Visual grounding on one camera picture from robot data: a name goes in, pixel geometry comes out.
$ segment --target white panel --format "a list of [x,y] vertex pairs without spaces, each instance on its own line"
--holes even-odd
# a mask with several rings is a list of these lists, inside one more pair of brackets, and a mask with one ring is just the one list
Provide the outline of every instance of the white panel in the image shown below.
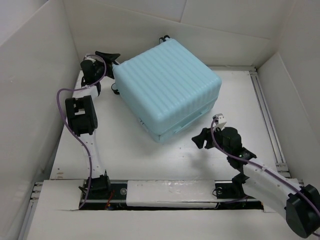
[[64,0],[81,59],[86,53],[120,53],[128,60],[168,34],[207,65],[250,66],[266,46],[264,38],[228,33],[113,7],[89,0]]
[[295,0],[187,0],[181,22],[261,38],[279,33]]
[[96,0],[115,7],[180,22],[187,0]]
[[320,145],[280,55],[258,74],[291,175],[320,189]]
[[0,46],[0,236],[54,149],[56,92],[73,86],[78,64],[61,0],[47,2]]
[[130,180],[127,183],[127,206],[215,208],[217,197],[213,180]]
[[320,1],[298,1],[279,53],[320,143]]
[[0,45],[47,0],[1,0]]
[[[275,155],[249,72],[215,72],[222,86],[214,108],[163,144],[152,140],[121,97],[112,92],[114,80],[104,78],[94,108],[99,155],[110,179],[231,180],[239,172],[229,165],[226,156],[216,149],[198,149],[191,140],[202,128],[208,128],[212,116],[218,113],[224,114],[229,127],[238,129],[247,149],[275,169]],[[87,179],[87,162],[80,143],[64,128],[51,178]]]
[[300,239],[280,215],[261,210],[68,211],[79,203],[78,185],[44,182],[27,240]]
[[266,47],[259,53],[259,56],[253,61],[253,66],[260,68],[268,59],[270,59],[279,48],[280,35],[269,41]]

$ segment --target red wire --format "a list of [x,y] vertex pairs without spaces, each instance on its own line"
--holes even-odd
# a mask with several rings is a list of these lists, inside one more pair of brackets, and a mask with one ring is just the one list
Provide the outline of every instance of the red wire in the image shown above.
[[113,190],[113,191],[111,192],[111,195],[110,195],[110,197],[109,197],[109,199],[108,199],[108,201],[107,201],[107,203],[106,203],[106,205],[105,205],[105,207],[104,207],[105,210],[106,210],[107,207],[109,206],[110,200],[113,198],[114,194],[115,194],[115,190]]

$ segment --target black bracket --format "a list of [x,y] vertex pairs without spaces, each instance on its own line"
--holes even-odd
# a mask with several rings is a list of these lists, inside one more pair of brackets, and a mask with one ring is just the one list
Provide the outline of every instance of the black bracket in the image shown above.
[[[83,72],[81,87],[94,84],[103,76],[105,71],[103,64],[101,66],[97,61],[92,62],[91,60],[83,60],[80,63],[80,66]],[[101,92],[100,82],[96,83],[95,86],[99,96]]]
[[66,117],[71,130],[80,137],[81,134],[92,135],[98,127],[98,119],[91,96],[67,98],[65,100]]
[[[86,195],[88,189],[89,179],[86,180],[83,187],[79,186],[79,189],[84,195]],[[88,194],[89,199],[108,199],[108,196],[111,193],[111,183],[107,171],[104,172],[104,175],[99,177],[92,178],[90,184],[90,190]]]
[[159,44],[161,43],[160,40],[161,40],[162,42],[165,42],[165,41],[166,41],[166,38],[170,39],[171,37],[170,37],[169,35],[164,35],[164,36],[160,37],[160,38],[159,38]]
[[[119,53],[104,53],[100,51],[96,51],[95,55],[101,57],[106,64],[106,76],[112,79],[115,79],[114,72],[112,70],[112,64],[118,65],[116,62],[117,58],[120,57]],[[100,67],[104,67],[103,62],[96,61],[96,64]]]
[[111,90],[113,91],[113,93],[114,93],[115,95],[119,95],[119,94],[120,94],[119,90],[117,89],[116,83],[114,83],[114,84],[111,85]]
[[232,182],[216,182],[215,183],[215,194],[217,199],[241,199],[246,196],[242,184],[246,182],[249,177],[239,173]]
[[195,143],[195,145],[198,147],[198,149],[202,149],[204,147],[205,141],[205,149],[211,149],[214,148],[214,143],[211,136],[211,130],[210,128],[203,128],[201,133],[197,136],[194,136],[191,138],[191,140]]

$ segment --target white floor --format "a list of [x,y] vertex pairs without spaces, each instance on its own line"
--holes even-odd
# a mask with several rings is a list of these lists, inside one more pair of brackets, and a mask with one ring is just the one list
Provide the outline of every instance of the white floor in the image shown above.
[[[191,138],[223,113],[237,128],[243,146],[275,169],[275,155],[248,71],[216,71],[222,79],[219,98],[207,115],[164,144],[154,142],[136,117],[113,94],[105,78],[94,100],[98,118],[96,140],[102,163],[112,180],[231,180],[238,172],[216,149],[199,150]],[[67,129],[63,130],[51,179],[86,179],[88,157]]]
[[[222,78],[222,87],[213,110],[165,144],[153,142],[121,97],[112,93],[113,81],[103,80],[94,106],[97,144],[110,178],[231,180],[238,172],[223,154],[216,149],[199,150],[191,141],[202,128],[210,126],[217,113],[223,113],[227,125],[239,130],[246,148],[275,169],[275,155],[249,72],[217,74]],[[64,129],[52,180],[44,182],[28,240],[299,239],[280,215],[261,210],[76,210],[81,195],[78,186],[89,175],[86,161],[82,147]]]

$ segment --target white enclosure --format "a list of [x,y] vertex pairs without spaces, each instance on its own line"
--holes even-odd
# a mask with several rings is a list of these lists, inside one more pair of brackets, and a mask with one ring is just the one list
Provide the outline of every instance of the white enclosure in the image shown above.
[[[122,62],[154,47],[164,35],[208,66],[256,67],[291,176],[320,189],[320,1],[9,2],[0,6],[0,237],[19,234],[26,210],[23,202],[27,203],[36,177],[45,171],[62,132],[56,93],[74,87],[83,56],[97,50],[120,53]],[[10,18],[10,9],[18,17]],[[248,107],[259,108],[257,103]],[[236,117],[230,122],[236,123]],[[67,145],[60,148],[55,164],[66,164],[63,160],[71,153]],[[196,176],[174,171],[163,176],[156,170],[152,174],[159,178]],[[77,171],[77,176],[68,174],[84,179],[85,173]],[[122,176],[126,174],[135,178],[129,170]],[[227,179],[232,172],[217,174]]]

